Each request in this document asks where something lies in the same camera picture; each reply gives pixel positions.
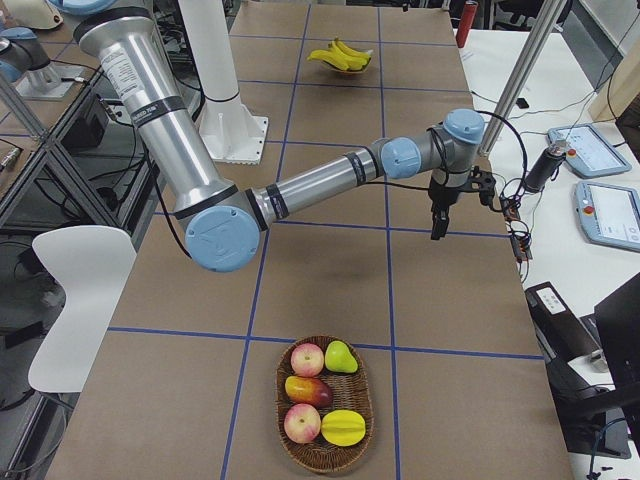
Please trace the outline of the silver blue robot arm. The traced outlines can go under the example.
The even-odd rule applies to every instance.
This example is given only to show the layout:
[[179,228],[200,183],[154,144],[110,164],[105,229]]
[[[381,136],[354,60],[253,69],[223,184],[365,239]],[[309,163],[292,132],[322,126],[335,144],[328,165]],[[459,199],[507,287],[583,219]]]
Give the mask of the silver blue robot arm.
[[436,10],[218,1],[179,9],[205,95],[194,115],[148,1],[61,1],[79,49],[113,86],[173,201],[172,225],[199,266],[255,267],[268,229],[357,207],[355,191],[398,180],[434,190],[427,228],[477,162],[485,121],[466,90],[453,31]]
[[38,72],[51,65],[37,35],[27,27],[11,27],[1,31],[1,74],[14,83],[26,72]]

